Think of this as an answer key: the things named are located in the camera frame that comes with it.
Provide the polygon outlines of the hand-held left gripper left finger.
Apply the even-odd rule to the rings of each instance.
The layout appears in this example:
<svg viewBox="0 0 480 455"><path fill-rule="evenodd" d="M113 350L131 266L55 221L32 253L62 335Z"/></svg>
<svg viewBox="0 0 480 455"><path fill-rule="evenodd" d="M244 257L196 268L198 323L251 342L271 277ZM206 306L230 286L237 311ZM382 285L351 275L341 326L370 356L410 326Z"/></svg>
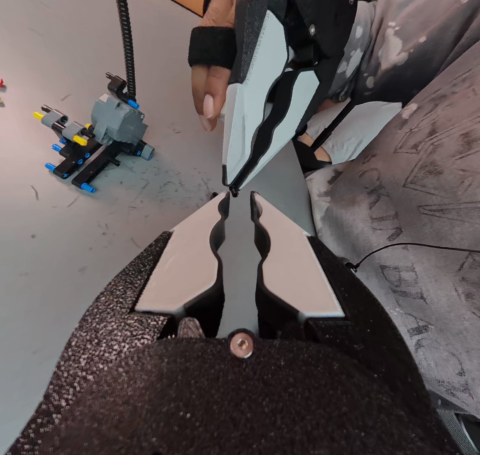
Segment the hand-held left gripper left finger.
<svg viewBox="0 0 480 455"><path fill-rule="evenodd" d="M219 248L225 241L230 193L221 192L168 232L165 248L139 292L134 312L195 318L207 338L216 338L225 291Z"/></svg>

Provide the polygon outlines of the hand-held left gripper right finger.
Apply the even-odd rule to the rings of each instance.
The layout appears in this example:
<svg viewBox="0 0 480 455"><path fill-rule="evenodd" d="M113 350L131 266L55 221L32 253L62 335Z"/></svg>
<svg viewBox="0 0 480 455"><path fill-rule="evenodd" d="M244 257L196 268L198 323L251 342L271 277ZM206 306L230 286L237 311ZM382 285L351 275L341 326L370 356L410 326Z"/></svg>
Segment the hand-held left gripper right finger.
<svg viewBox="0 0 480 455"><path fill-rule="evenodd" d="M261 338L331 338L345 331L345 309L312 237L257 192L250 193L260 254L255 304Z"/></svg>

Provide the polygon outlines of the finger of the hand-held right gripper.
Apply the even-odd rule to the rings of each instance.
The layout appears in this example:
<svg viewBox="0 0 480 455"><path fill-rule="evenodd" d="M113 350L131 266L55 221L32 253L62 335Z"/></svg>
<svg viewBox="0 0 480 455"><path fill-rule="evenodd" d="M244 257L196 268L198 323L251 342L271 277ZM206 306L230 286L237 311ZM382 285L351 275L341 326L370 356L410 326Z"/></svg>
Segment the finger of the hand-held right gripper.
<svg viewBox="0 0 480 455"><path fill-rule="evenodd" d="M242 82L226 91L222 162L224 185L240 188L237 178L247 164L254 135L264 121L267 97L289 60L284 26L267 10L252 59Z"/></svg>
<svg viewBox="0 0 480 455"><path fill-rule="evenodd" d="M250 156L234 179L235 192L242 190L293 138L319 84L313 69L282 75L272 108L254 133Z"/></svg>

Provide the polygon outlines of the person's right hand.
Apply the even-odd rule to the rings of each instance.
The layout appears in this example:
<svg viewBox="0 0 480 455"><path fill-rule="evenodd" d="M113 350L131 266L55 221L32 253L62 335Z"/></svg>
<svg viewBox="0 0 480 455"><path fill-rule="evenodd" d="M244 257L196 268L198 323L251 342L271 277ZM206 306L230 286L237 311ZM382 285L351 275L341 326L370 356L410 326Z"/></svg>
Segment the person's right hand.
<svg viewBox="0 0 480 455"><path fill-rule="evenodd" d="M211 0L201 26L233 28L237 0ZM197 65L191 69L191 91L202 127L211 132L226 100L231 71L219 66Z"/></svg>

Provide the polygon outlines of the grey and black toy brick assembly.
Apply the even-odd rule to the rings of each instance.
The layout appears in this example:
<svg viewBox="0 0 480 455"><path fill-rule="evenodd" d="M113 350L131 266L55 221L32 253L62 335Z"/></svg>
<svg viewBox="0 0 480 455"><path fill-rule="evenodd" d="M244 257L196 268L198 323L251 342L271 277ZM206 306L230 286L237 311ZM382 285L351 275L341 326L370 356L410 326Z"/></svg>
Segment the grey and black toy brick assembly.
<svg viewBox="0 0 480 455"><path fill-rule="evenodd" d="M92 109L91 123L81 125L47 105L33 116L58 137L52 149L63 157L57 165L45 168L61 180L73 176L72 185L93 194L93 180L110 164L119 166L121 153L150 160L154 147L143 137L147 130L145 115L136 101L135 57L128 0L116 0L121 29L126 79L106 72L107 93Z"/></svg>

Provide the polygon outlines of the grey printed hoodie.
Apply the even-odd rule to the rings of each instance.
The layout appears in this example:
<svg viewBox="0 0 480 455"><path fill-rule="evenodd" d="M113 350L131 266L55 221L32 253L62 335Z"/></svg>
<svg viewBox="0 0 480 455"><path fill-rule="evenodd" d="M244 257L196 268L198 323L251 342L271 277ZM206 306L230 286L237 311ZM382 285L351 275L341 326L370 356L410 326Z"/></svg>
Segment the grey printed hoodie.
<svg viewBox="0 0 480 455"><path fill-rule="evenodd" d="M306 178L319 239L361 262L468 454L479 454L479 63L477 43L356 159Z"/></svg>

